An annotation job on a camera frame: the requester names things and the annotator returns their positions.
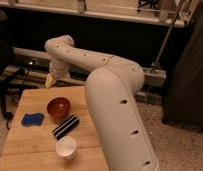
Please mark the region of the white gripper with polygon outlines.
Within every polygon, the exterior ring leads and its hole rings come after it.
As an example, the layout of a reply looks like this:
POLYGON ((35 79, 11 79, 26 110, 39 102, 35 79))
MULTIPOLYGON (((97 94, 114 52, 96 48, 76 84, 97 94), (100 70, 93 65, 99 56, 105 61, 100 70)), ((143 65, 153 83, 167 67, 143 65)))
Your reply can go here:
POLYGON ((47 75, 45 82, 46 88, 52 88, 56 80, 68 79, 70 77, 68 64, 50 63, 49 72, 50 74, 47 75))

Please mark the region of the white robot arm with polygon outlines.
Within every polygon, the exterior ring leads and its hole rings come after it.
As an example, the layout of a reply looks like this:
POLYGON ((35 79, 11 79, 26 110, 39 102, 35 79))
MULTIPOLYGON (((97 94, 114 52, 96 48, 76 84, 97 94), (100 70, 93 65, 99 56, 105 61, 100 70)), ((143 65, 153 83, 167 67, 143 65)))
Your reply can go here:
POLYGON ((89 72, 85 99, 109 171, 161 171, 135 101, 142 89, 142 67, 129 59, 75 46, 63 35, 45 43, 51 57, 45 85, 69 79, 71 64, 89 72))

